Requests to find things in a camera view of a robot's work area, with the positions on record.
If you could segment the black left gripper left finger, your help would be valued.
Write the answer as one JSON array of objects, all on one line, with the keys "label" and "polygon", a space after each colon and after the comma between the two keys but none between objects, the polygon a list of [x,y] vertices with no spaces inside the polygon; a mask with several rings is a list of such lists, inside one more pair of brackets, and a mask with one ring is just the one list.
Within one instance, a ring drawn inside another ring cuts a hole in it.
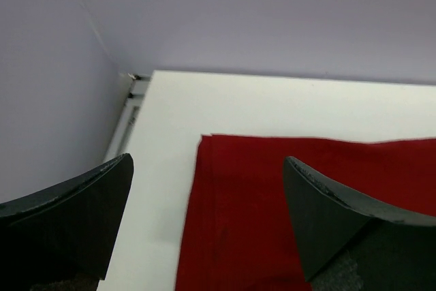
[{"label": "black left gripper left finger", "polygon": [[133,178],[122,154],[1,204],[2,290],[96,290],[105,279]]}]

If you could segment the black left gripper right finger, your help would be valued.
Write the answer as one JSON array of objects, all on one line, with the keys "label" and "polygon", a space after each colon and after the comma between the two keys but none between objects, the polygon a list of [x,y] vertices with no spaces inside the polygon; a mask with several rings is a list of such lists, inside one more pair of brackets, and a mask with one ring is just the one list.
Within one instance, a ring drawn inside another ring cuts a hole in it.
[{"label": "black left gripper right finger", "polygon": [[372,198],[295,157],[283,187],[313,290],[434,290],[435,218]]}]

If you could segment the red t shirt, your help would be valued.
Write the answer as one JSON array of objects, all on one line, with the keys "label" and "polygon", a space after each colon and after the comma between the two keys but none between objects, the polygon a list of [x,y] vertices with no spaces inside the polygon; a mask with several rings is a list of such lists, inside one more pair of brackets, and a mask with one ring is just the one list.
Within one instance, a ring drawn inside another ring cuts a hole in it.
[{"label": "red t shirt", "polygon": [[435,218],[433,139],[203,136],[176,290],[313,290],[304,278],[284,194],[288,157],[372,198]]}]

